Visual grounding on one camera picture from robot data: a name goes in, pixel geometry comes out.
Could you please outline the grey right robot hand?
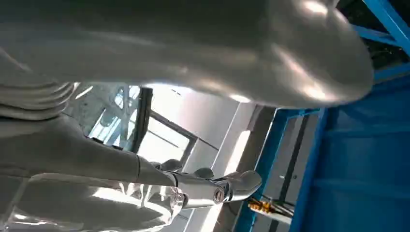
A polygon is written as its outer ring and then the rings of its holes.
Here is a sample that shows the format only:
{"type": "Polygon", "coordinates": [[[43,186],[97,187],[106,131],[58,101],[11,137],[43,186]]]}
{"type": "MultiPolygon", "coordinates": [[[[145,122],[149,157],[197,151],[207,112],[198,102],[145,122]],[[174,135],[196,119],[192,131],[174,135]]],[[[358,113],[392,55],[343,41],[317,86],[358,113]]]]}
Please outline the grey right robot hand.
{"type": "Polygon", "coordinates": [[[87,138],[76,83],[168,84],[286,109],[364,97],[368,50],[334,0],[3,0],[0,229],[146,232],[244,200],[255,171],[212,179],[87,138]]]}

